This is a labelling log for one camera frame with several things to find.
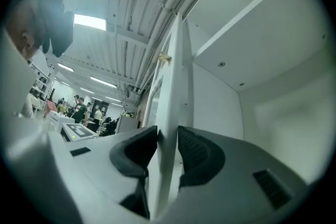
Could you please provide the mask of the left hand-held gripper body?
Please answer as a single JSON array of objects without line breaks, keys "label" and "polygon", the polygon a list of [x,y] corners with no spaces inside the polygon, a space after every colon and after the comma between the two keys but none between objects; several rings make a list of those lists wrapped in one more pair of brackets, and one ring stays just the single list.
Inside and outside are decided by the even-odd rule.
[{"label": "left hand-held gripper body", "polygon": [[64,123],[60,134],[66,142],[75,142],[98,137],[97,133],[77,123]]}]

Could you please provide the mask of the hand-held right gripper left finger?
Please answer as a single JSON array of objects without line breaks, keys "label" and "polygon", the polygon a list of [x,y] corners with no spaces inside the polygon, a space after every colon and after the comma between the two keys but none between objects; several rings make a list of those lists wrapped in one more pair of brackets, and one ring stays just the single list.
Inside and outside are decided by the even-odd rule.
[{"label": "hand-held right gripper left finger", "polygon": [[56,192],[50,220],[148,220],[144,185],[157,147],[157,128],[65,142],[48,134]]}]

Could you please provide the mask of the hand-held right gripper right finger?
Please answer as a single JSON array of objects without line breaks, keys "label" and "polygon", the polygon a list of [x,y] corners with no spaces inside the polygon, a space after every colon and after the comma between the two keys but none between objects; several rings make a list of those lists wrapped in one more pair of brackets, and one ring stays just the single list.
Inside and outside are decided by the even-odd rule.
[{"label": "hand-held right gripper right finger", "polygon": [[279,223],[301,202],[307,184],[249,142],[178,128],[184,172],[168,223]]}]

